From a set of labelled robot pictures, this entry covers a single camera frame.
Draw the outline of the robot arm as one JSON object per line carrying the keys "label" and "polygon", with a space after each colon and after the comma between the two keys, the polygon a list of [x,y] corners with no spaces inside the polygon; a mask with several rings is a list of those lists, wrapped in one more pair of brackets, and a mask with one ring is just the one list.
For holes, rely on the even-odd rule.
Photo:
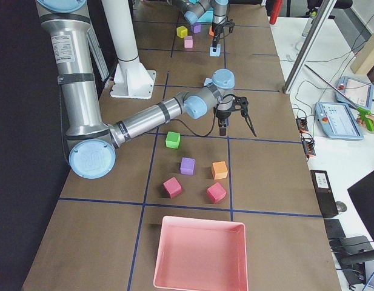
{"label": "robot arm", "polygon": [[169,5],[177,7],[189,24],[195,24],[198,19],[207,12],[210,8],[213,9],[212,18],[212,32],[213,40],[210,47],[210,56],[219,56],[221,53],[221,46],[219,39],[224,33],[224,27],[229,26],[231,22],[228,19],[228,0],[203,0],[191,3],[189,1],[175,0],[167,1]]}
{"label": "robot arm", "polygon": [[97,95],[92,59],[101,59],[86,1],[37,1],[42,28],[50,35],[58,69],[57,83],[64,97],[69,128],[65,133],[68,164],[80,177],[97,179],[115,165],[116,149],[135,137],[186,113],[193,119],[210,109],[223,111],[232,102],[235,76],[215,71],[197,92],[181,92],[113,124],[102,120],[101,105],[110,100],[148,100],[156,79],[139,59],[130,6],[127,1],[103,1],[115,46],[117,65],[112,86]]}

